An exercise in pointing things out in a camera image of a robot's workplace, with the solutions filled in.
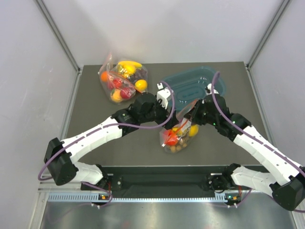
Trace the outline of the brown fake longan bunch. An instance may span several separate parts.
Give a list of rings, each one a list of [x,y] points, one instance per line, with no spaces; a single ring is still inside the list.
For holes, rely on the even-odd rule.
[[[170,146],[170,152],[171,153],[178,153],[179,151],[181,151],[182,149],[186,148],[189,145],[190,142],[190,137],[186,136],[186,137],[181,137],[177,144],[175,144],[174,146]]]

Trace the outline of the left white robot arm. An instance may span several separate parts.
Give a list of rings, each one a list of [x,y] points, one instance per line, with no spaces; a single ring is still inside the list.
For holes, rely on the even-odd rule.
[[[47,169],[56,185],[70,182],[85,182],[103,189],[108,184],[106,172],[100,165],[88,165],[79,160],[92,150],[112,140],[124,137],[145,124],[155,122],[156,127],[169,129],[178,123],[175,108],[167,110],[173,100],[172,90],[165,88],[157,95],[143,93],[129,105],[118,110],[97,126],[74,137],[59,140],[52,139],[44,157],[44,169]]]

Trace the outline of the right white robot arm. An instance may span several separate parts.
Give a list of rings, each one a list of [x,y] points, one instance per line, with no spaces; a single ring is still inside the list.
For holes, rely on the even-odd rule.
[[[254,157],[266,173],[232,164],[224,171],[223,185],[245,186],[271,196],[282,208],[294,211],[305,198],[305,168],[281,153],[247,120],[230,112],[225,99],[210,94],[198,100],[184,117],[197,125],[212,125],[217,132]]]

